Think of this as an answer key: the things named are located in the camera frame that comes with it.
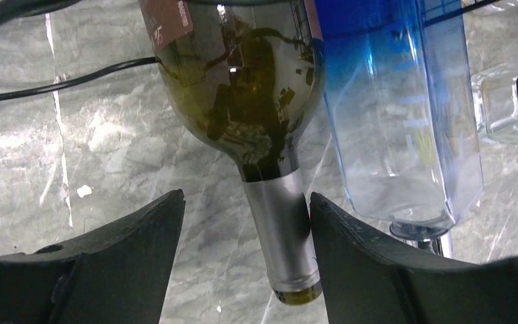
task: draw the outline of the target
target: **white vein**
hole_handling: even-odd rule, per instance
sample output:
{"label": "white vein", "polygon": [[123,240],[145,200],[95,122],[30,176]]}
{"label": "white vein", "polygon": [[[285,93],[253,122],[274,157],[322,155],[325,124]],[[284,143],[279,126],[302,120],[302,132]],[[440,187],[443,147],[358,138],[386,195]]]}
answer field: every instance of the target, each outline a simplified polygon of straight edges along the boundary
{"label": "white vein", "polygon": [[[45,26],[47,27],[47,40],[49,41],[49,45],[51,47],[51,52],[53,54],[53,59],[55,58],[55,45],[53,42],[53,27],[51,24],[51,15],[47,13],[45,15]],[[60,78],[58,76],[55,76],[55,83],[60,82]],[[56,122],[59,126],[59,132],[61,135],[61,148],[62,148],[62,155],[61,155],[61,169],[62,169],[62,181],[63,181],[63,191],[65,195],[65,203],[68,208],[68,226],[72,227],[72,207],[70,205],[70,186],[68,184],[68,171],[66,167],[66,152],[64,149],[64,135],[66,131],[66,126],[62,121],[62,115],[61,115],[61,105],[59,102],[59,92],[54,91],[53,92],[53,98],[55,100],[55,113],[56,113]]]}
{"label": "white vein", "polygon": [[51,185],[53,184],[53,180],[55,178],[55,174],[57,173],[58,166],[59,166],[59,164],[55,163],[49,170],[49,179],[47,180],[45,189],[42,191],[42,194],[40,194],[40,198],[38,199],[38,205],[41,207],[45,203],[45,198],[49,194],[49,190],[51,189]]}
{"label": "white vein", "polygon": [[184,138],[186,136],[189,136],[189,134],[187,134],[187,132],[184,130],[181,133],[181,136],[179,137],[179,142],[177,143],[177,151],[175,151],[175,155],[173,156],[173,159],[171,160],[171,165],[169,167],[166,165],[163,165],[162,168],[158,171],[158,173],[154,176],[154,179],[152,181],[152,190],[151,190],[150,194],[148,195],[149,198],[146,201],[145,205],[154,201],[154,199],[156,197],[156,191],[158,190],[158,184],[160,183],[160,180],[162,180],[165,173],[167,173],[167,182],[166,182],[166,185],[164,186],[164,188],[169,186],[170,181],[171,181],[171,176],[169,175],[169,173],[175,166],[175,161],[177,160],[177,156],[179,155],[181,146],[182,146]]}
{"label": "white vein", "polygon": [[263,313],[263,318],[261,318],[261,324],[267,323],[267,317],[269,316],[269,310],[271,309],[271,303],[273,302],[273,295],[275,295],[275,293],[271,291],[269,301],[267,302],[267,306],[265,307],[265,313]]}
{"label": "white vein", "polygon": [[326,142],[326,146],[324,147],[324,151],[322,152],[322,155],[321,155],[321,158],[320,158],[320,161],[318,162],[317,166],[316,166],[316,169],[314,171],[314,175],[313,175],[313,178],[311,180],[311,183],[308,187],[308,190],[307,190],[307,194],[310,194],[311,193],[311,189],[312,189],[312,186],[314,184],[314,180],[316,180],[316,177],[318,176],[320,170],[322,169],[322,162],[324,160],[324,156],[326,155],[326,152],[328,151],[328,148],[330,147],[330,143],[333,141],[333,137],[332,136],[329,136],[328,137],[328,142]]}
{"label": "white vein", "polygon": [[[233,258],[233,255],[235,254],[235,251],[239,248],[239,239],[241,238],[241,235],[243,235],[243,230],[245,229],[245,226],[247,225],[247,220],[249,220],[249,215],[250,213],[248,213],[245,217],[245,220],[243,221],[243,225],[241,226],[241,229],[239,230],[239,234],[237,235],[237,239],[235,241],[235,246],[233,247],[233,250],[231,250],[231,253],[229,254],[229,257],[227,258],[227,262],[225,263],[225,269],[223,269],[223,274],[221,275],[221,282],[224,282],[225,281],[225,277],[227,276],[227,270],[229,270],[229,264],[231,263],[231,259]],[[212,286],[213,286],[213,283],[219,279],[217,273],[218,273],[218,270],[219,270],[219,266],[217,267],[217,270],[215,271],[215,273],[213,274],[213,278],[212,279]]]}
{"label": "white vein", "polygon": [[[196,206],[194,208],[194,211],[192,212],[192,215],[194,213],[196,213],[198,210],[200,210],[200,207],[202,206],[203,202],[202,202],[202,199],[203,199],[203,196],[204,196],[204,192],[206,191],[207,189],[207,186],[209,185],[210,183],[210,179],[211,179],[211,175],[212,175],[212,172],[211,172],[211,169],[213,168],[213,166],[215,165],[215,163],[217,163],[217,161],[219,160],[219,157],[221,156],[221,152],[217,152],[216,155],[215,155],[215,160],[213,161],[213,163],[211,163],[211,166],[209,167],[209,171],[207,173],[207,176],[206,176],[206,179],[204,181],[204,185],[200,191],[200,197],[198,198],[198,201],[196,202]],[[186,229],[186,235],[183,236],[183,238],[181,239],[181,241],[179,242],[179,244],[177,245],[177,252],[175,255],[179,255],[181,249],[183,248],[183,244],[185,243],[185,239],[186,237],[188,236],[187,235],[187,232],[188,230],[192,227],[192,222],[190,222],[189,224],[186,224],[187,226],[185,227]]]}
{"label": "white vein", "polygon": [[487,261],[491,260],[492,255],[493,255],[493,251],[495,250],[495,247],[497,246],[497,243],[501,240],[501,236],[503,235],[503,232],[505,232],[505,229],[507,228],[507,223],[509,223],[509,216],[510,215],[511,215],[511,213],[507,213],[507,218],[505,219],[505,223],[503,223],[503,227],[499,231],[499,235],[497,235],[497,238],[495,240],[493,240],[493,243],[492,243],[492,246],[491,246],[490,253],[488,255]]}

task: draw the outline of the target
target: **black wire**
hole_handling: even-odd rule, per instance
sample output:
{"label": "black wire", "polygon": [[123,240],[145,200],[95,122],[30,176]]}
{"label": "black wire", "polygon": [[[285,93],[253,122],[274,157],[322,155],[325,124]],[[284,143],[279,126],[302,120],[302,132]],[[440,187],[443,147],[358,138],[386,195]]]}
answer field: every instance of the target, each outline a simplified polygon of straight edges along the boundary
{"label": "black wire", "polygon": [[81,76],[81,77],[76,78],[76,79],[67,80],[67,81],[64,81],[64,82],[60,82],[60,83],[56,83],[56,84],[51,84],[51,85],[48,85],[48,86],[40,86],[38,88],[32,88],[32,89],[27,89],[27,90],[20,90],[20,91],[15,91],[15,92],[0,93],[0,101],[12,100],[12,99],[18,99],[18,98],[24,98],[24,97],[30,97],[30,96],[34,96],[34,95],[41,95],[43,93],[63,90],[63,89],[66,89],[66,88],[70,88],[72,86],[78,86],[78,85],[81,85],[83,83],[86,83],[86,82],[89,82],[89,81],[93,81],[93,80],[96,80],[98,78],[102,78],[103,76],[107,76],[108,74],[112,74],[114,72],[130,69],[130,68],[135,68],[137,66],[154,64],[154,63],[157,63],[157,62],[158,61],[157,61],[156,57],[145,57],[143,59],[133,59],[133,60],[130,60],[130,61],[126,61],[126,62],[114,64],[114,65],[110,65],[109,67],[105,67],[105,68],[103,68],[103,69],[101,69],[99,71],[96,71],[96,72],[91,73],[91,74],[87,74],[85,76]]}
{"label": "black wire", "polygon": [[81,0],[64,0],[64,1],[58,1],[54,2],[53,4],[48,4],[46,7],[41,7],[38,10],[32,12],[32,13],[26,13],[20,17],[34,17],[34,16],[40,16],[44,14],[50,14],[55,11],[59,11],[62,9],[66,9],[70,7],[71,5],[75,5],[79,3]]}
{"label": "black wire", "polygon": [[64,9],[80,0],[0,0],[0,25],[20,17]]}
{"label": "black wire", "polygon": [[[438,17],[435,17],[435,18],[432,18],[432,19],[428,19],[428,20],[426,20],[424,22],[424,27],[428,27],[428,26],[431,26],[433,24],[437,24],[439,22],[443,22],[445,20],[450,20],[452,18],[456,18],[456,17],[461,16],[461,15],[467,13],[467,12],[479,9],[479,8],[484,7],[486,5],[490,5],[490,4],[495,3],[497,1],[500,1],[500,0],[480,0],[480,1],[477,1],[477,2],[475,2],[473,4],[471,4],[471,5],[465,6],[464,8],[459,8],[459,9],[450,11],[449,13],[445,13],[443,15],[440,15]],[[388,26],[389,24],[391,24],[391,22],[387,22],[385,24],[382,24],[382,25],[379,25],[379,26],[374,26],[374,27],[371,27],[371,28],[364,28],[364,29],[359,29],[359,30],[350,30],[348,32],[339,32],[339,33],[336,33],[336,34],[333,34],[333,35],[325,36],[324,38],[325,39],[338,39],[338,38],[349,38],[349,37],[359,36],[359,35],[368,34],[368,33],[371,33],[371,32],[377,32],[377,31],[383,30],[384,27]]]}

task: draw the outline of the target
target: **clear glass bottle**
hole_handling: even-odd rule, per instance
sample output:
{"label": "clear glass bottle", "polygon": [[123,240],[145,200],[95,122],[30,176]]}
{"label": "clear glass bottle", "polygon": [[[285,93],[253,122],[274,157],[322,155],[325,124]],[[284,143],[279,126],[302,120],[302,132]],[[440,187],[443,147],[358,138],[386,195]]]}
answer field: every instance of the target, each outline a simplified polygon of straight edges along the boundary
{"label": "clear glass bottle", "polygon": [[314,300],[322,288],[297,158],[326,81],[314,5],[140,5],[174,112],[239,168],[275,296]]}
{"label": "clear glass bottle", "polygon": [[444,234],[483,188],[460,1],[316,4],[353,208],[401,238]]}
{"label": "clear glass bottle", "polygon": [[471,87],[480,138],[518,144],[518,6],[468,26]]}

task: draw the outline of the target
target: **gray marble countertop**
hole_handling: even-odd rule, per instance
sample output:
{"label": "gray marble countertop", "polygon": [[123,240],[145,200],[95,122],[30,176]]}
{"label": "gray marble countertop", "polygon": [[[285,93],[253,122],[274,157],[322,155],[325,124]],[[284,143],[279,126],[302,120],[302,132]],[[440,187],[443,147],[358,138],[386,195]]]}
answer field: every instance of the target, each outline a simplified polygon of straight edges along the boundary
{"label": "gray marble countertop", "polygon": [[[0,27],[0,92],[150,52],[137,1],[83,1]],[[475,263],[518,254],[518,146],[481,148],[485,192],[453,230],[456,259]],[[323,106],[299,158],[307,193],[351,211]],[[182,127],[156,66],[0,103],[0,254],[83,234],[176,188],[185,223],[161,323],[327,323],[324,298],[288,307],[271,293],[235,164]]]}

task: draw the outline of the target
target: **metal cap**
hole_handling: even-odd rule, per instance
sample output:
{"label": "metal cap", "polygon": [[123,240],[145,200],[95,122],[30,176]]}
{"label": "metal cap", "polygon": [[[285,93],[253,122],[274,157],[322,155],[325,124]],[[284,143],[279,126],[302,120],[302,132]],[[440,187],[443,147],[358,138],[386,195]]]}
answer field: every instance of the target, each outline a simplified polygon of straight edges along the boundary
{"label": "metal cap", "polygon": [[320,277],[300,172],[268,181],[245,182],[243,186],[271,287],[278,297],[312,290]]}

